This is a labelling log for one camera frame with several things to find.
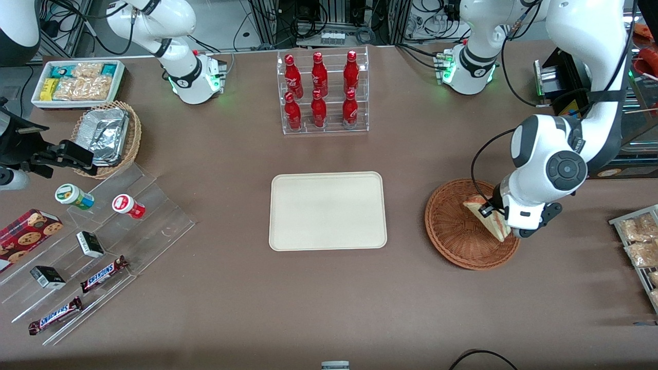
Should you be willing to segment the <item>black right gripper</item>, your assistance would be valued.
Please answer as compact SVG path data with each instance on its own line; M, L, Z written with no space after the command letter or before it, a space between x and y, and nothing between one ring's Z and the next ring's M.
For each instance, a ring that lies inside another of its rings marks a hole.
M53 169L48 166L54 159L52 144L43 140L42 131L49 128L33 124L11 113L2 102L2 167L35 173L43 178L51 178ZM94 177L98 167L93 163L94 153L70 140L57 145L57 166L72 167L80 175Z

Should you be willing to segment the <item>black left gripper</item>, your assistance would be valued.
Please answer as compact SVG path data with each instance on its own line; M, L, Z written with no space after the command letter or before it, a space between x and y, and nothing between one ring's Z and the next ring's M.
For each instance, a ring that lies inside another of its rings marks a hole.
M504 216L504 219L508 219L510 214L509 212L509 187L508 183L499 183L494 188L491 203L495 206L492 206L490 203L485 202L479 208L479 214L481 216L490 216L491 213L496 212L496 208L501 212L501 215Z

